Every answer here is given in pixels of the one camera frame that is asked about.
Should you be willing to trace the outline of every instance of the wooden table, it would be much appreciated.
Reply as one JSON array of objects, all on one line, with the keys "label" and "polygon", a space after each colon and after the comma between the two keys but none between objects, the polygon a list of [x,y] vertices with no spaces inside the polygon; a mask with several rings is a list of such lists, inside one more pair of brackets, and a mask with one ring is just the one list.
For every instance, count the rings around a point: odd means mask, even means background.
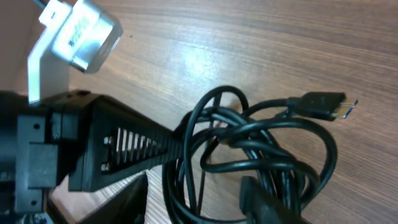
[{"label": "wooden table", "polygon": [[[96,2],[120,19],[124,34],[97,74],[72,72],[71,88],[112,95],[172,129],[219,85],[239,87],[250,104],[307,91],[344,91],[358,97],[359,106],[347,120],[320,122],[338,143],[338,164],[303,216],[312,223],[398,222],[397,1]],[[34,40],[38,33],[32,32]],[[232,97],[223,100],[231,102]],[[274,133],[299,159],[321,169],[325,150],[313,135],[293,129]],[[239,158],[240,151],[220,149],[213,162]],[[198,177],[197,159],[193,165]],[[148,223],[169,222],[159,174],[158,167],[149,172]],[[208,175],[205,216],[242,217],[240,176]],[[117,188],[68,194],[63,185],[53,198],[75,222]]]}]

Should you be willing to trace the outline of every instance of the power cord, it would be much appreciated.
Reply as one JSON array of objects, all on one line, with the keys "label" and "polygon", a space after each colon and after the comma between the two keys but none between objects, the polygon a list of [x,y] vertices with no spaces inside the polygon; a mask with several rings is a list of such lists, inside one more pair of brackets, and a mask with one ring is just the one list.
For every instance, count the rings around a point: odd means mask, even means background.
[{"label": "power cord", "polygon": [[[243,112],[220,106],[223,93],[235,94]],[[212,107],[205,108],[214,98]],[[255,170],[258,183],[267,195],[279,199],[285,208],[296,215],[319,194],[329,181],[337,161],[337,147],[331,134],[322,126],[305,118],[333,121],[346,118],[358,101],[346,101],[344,93],[310,92],[301,98],[288,98],[260,102],[249,107],[244,93],[233,86],[221,86],[209,91],[193,111],[184,116],[174,131],[176,138],[183,139],[184,157],[163,165],[162,185],[164,200],[173,223],[239,223],[245,220],[214,220],[200,215],[205,184],[205,172],[225,173]],[[259,110],[287,107],[282,114],[271,119],[254,120],[250,115]],[[227,127],[214,128],[215,121]],[[196,134],[196,124],[210,122],[210,127]],[[326,146],[326,159],[320,175],[304,162],[298,161],[290,152],[281,148],[269,132],[276,128],[298,128],[319,136]],[[203,169],[197,200],[193,181],[191,158],[197,149],[206,143],[200,159]],[[232,149],[242,149],[248,159],[222,164],[209,164],[208,159],[219,143]],[[184,177],[187,180],[189,207],[185,204]]]}]

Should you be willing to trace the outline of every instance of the slotted vent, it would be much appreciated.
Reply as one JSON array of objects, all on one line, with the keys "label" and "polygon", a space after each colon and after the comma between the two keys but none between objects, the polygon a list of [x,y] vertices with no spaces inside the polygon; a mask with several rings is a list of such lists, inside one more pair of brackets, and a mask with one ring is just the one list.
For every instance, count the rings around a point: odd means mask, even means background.
[{"label": "slotted vent", "polygon": [[102,171],[122,169],[167,152],[161,142],[123,128],[118,128],[115,136],[105,137],[104,144],[109,146],[109,154]]}]

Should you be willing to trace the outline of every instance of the usb connector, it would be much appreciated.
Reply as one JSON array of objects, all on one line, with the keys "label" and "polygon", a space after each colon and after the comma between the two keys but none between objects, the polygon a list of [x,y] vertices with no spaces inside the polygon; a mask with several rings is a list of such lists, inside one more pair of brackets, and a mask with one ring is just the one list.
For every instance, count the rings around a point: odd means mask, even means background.
[{"label": "usb connector", "polygon": [[295,114],[327,121],[347,118],[358,104],[358,100],[347,100],[344,93],[310,92],[297,99]]}]

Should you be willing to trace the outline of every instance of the metal connector tip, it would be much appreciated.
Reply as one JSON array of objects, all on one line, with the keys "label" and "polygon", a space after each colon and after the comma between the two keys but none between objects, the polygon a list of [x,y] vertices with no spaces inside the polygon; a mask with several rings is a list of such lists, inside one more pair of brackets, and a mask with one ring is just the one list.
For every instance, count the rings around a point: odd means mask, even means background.
[{"label": "metal connector tip", "polygon": [[354,107],[357,104],[358,100],[354,100],[352,102],[347,102],[347,101],[342,102],[340,103],[340,107],[337,108],[337,110],[333,114],[331,114],[331,116],[334,118],[345,119],[354,110]]},{"label": "metal connector tip", "polygon": [[356,106],[358,104],[358,100],[346,100],[340,103],[340,106]]}]

